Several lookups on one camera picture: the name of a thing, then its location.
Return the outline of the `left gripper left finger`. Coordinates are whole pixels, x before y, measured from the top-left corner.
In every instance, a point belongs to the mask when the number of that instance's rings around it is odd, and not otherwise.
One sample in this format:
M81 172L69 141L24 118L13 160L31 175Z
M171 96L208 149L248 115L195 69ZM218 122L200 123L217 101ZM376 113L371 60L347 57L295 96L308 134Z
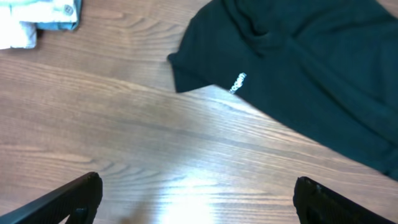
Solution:
M40 198L1 216L1 223L92 224L103 197L103 181L89 172Z

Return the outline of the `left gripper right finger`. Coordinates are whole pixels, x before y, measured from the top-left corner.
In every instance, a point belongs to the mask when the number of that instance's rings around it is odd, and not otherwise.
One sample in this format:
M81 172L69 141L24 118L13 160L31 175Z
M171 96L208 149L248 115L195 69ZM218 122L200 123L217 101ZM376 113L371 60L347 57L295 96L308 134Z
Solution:
M297 179L293 204L301 224L394 224L308 177Z

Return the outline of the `black polo shirt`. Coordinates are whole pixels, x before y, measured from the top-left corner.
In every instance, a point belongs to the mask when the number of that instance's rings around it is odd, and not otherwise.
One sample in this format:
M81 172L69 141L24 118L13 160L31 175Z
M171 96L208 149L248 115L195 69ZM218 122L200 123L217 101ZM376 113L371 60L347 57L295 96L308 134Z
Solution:
M211 1L168 60L177 92L217 85L397 178L397 18L378 2Z

